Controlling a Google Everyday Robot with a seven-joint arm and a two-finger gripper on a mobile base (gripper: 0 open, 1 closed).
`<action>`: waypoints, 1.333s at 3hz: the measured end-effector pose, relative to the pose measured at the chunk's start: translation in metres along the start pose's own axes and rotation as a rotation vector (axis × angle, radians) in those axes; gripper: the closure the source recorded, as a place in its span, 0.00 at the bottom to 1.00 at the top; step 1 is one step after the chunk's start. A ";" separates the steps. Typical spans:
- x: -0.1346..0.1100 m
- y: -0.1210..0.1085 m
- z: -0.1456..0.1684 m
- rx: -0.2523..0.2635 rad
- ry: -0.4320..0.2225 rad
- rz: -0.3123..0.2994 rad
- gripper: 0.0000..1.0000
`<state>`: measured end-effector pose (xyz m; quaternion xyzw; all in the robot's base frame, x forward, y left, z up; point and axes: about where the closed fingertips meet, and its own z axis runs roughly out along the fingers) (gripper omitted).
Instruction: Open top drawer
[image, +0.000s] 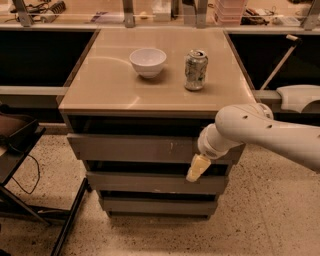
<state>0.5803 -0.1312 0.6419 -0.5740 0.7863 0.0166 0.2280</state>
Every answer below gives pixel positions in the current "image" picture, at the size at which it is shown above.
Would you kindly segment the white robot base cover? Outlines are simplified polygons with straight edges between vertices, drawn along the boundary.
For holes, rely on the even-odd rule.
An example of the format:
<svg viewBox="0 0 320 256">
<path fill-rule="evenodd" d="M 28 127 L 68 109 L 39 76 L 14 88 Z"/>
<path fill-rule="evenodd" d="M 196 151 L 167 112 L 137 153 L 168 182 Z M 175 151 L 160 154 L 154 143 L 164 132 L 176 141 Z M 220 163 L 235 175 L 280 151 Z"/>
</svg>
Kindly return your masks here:
<svg viewBox="0 0 320 256">
<path fill-rule="evenodd" d="M 281 96 L 281 109 L 301 113 L 309 104 L 320 100 L 320 86 L 291 85 L 279 87 L 276 92 Z"/>
</svg>

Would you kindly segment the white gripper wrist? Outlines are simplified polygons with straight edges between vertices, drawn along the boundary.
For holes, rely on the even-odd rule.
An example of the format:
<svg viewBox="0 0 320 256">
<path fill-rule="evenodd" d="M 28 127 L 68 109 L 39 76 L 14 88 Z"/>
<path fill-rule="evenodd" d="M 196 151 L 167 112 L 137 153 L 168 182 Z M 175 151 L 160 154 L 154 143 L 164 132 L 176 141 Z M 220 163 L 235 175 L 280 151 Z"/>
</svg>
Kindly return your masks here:
<svg viewBox="0 0 320 256">
<path fill-rule="evenodd" d="M 210 159 L 217 160 L 231 154 L 240 155 L 243 152 L 243 145 L 223 137 L 215 124 L 210 124 L 201 131 L 197 147 L 202 155 L 195 154 L 191 161 L 186 176 L 189 182 L 195 182 L 200 178 L 211 165 Z"/>
</svg>

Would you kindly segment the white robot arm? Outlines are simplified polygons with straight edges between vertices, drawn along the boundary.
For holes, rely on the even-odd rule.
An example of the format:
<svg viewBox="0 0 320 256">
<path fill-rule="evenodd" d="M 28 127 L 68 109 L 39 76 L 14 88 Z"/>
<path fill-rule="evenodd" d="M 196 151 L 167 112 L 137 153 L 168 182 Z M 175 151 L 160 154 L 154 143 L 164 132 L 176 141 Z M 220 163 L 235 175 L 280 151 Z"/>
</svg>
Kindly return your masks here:
<svg viewBox="0 0 320 256">
<path fill-rule="evenodd" d="M 197 181 L 213 160 L 242 144 L 266 148 L 295 163 L 320 172 L 320 128 L 273 119 L 271 109 L 262 103 L 229 105 L 215 116 L 197 140 L 186 179 Z"/>
</svg>

